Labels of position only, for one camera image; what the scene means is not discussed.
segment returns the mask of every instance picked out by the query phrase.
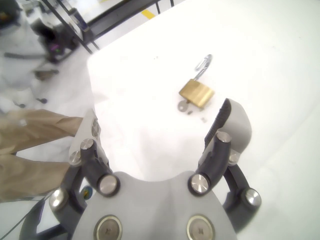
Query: khaki pants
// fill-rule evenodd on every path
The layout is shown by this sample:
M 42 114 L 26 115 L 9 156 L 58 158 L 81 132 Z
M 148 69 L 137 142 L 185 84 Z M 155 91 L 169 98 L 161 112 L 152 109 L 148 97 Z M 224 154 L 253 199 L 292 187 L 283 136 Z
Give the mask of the khaki pants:
M 0 117 L 0 202 L 41 195 L 59 187 L 69 163 L 32 161 L 12 154 L 74 137 L 81 122 L 80 117 L 46 110 L 12 111 Z

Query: metal shelf rack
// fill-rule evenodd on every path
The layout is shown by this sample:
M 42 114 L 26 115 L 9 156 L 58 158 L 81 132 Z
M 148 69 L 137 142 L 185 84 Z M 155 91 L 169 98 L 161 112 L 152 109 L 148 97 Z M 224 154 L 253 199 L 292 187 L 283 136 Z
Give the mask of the metal shelf rack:
M 156 4 L 158 14 L 160 14 L 160 9 L 158 2 L 160 0 L 122 0 L 115 6 L 109 8 L 102 14 L 98 15 L 96 18 L 92 19 L 87 23 L 89 26 L 89 31 L 82 31 L 82 39 L 74 33 L 70 26 L 62 19 L 62 17 L 57 13 L 57 11 L 50 5 L 47 0 L 42 0 L 43 3 L 54 13 L 54 15 L 61 21 L 65 26 L 69 28 L 68 31 L 72 32 L 72 35 L 75 36 L 77 40 L 82 44 L 82 46 L 92 54 L 92 51 L 88 48 L 87 44 L 93 43 L 97 48 L 98 46 L 94 43 L 94 40 L 98 39 L 102 35 L 106 34 L 113 28 L 117 27 L 124 21 L 138 14 L 139 12 L 147 9 L 148 7 Z M 57 2 L 63 7 L 65 11 L 68 11 L 65 8 L 64 4 L 57 0 Z M 170 0 L 171 7 L 174 6 L 174 0 Z

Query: metal screw cap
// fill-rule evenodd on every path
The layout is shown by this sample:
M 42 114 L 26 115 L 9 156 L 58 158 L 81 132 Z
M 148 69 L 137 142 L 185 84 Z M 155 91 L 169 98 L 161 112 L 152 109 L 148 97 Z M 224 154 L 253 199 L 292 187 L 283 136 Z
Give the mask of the metal screw cap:
M 119 240 L 122 235 L 122 226 L 115 216 L 106 216 L 96 225 L 97 240 Z
M 239 161 L 240 155 L 241 154 L 239 152 L 231 149 L 230 150 L 230 156 L 229 156 L 229 164 L 231 166 L 234 166 L 235 164 L 237 164 L 238 161 Z
M 213 225 L 201 215 L 191 217 L 186 230 L 190 240 L 213 240 L 215 238 Z
M 226 132 L 218 131 L 217 137 L 219 138 L 220 141 L 222 141 L 224 143 L 229 143 L 231 141 L 231 137 Z
M 207 179 L 200 175 L 200 174 L 195 174 L 192 178 L 191 178 L 191 187 L 192 189 L 197 192 L 197 193 L 205 193 L 208 188 L 209 188 L 209 184 Z
M 94 144 L 94 140 L 91 139 L 91 138 L 86 138 L 85 140 L 83 140 L 81 142 L 81 149 L 84 149 L 84 150 L 87 150 L 89 149 L 90 147 L 92 147 L 92 145 Z
M 99 189 L 101 193 L 105 195 L 113 193 L 116 190 L 117 186 L 118 181 L 113 175 L 105 175 L 99 183 Z
M 81 162 L 80 151 L 73 152 L 69 157 L 69 163 L 71 165 L 77 165 Z
M 62 207 L 63 204 L 65 203 L 66 197 L 67 197 L 67 194 L 63 189 L 59 188 L 55 190 L 55 192 L 52 193 L 52 195 L 50 196 L 49 206 L 51 207 L 52 210 L 56 210 Z
M 252 206 L 259 207 L 262 203 L 260 194 L 254 189 L 248 189 L 245 198 Z

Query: white table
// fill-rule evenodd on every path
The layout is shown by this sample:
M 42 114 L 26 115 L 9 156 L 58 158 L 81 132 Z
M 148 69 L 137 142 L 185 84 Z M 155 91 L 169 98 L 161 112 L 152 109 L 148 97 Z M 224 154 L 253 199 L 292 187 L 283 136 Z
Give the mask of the white table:
M 249 117 L 239 166 L 262 196 L 239 239 L 319 238 L 319 23 L 318 0 L 186 0 L 95 53 L 88 69 L 113 171 L 154 181 L 195 170 L 228 97 Z M 216 93 L 204 111 L 181 113 L 178 92 L 207 54 L 200 81 Z M 223 202 L 225 181 L 213 190 Z

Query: brass padlock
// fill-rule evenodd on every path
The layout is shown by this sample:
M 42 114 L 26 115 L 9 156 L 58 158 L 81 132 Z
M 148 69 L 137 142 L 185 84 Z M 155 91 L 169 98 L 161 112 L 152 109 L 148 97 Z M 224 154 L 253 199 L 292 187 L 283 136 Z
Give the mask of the brass padlock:
M 188 83 L 181 89 L 179 94 L 188 102 L 193 103 L 199 108 L 203 108 L 211 99 L 215 92 L 208 86 L 200 83 L 198 79 L 207 70 L 212 60 L 212 55 L 207 55 L 202 62 L 196 67 L 196 71 L 200 71 L 194 79 L 190 79 Z

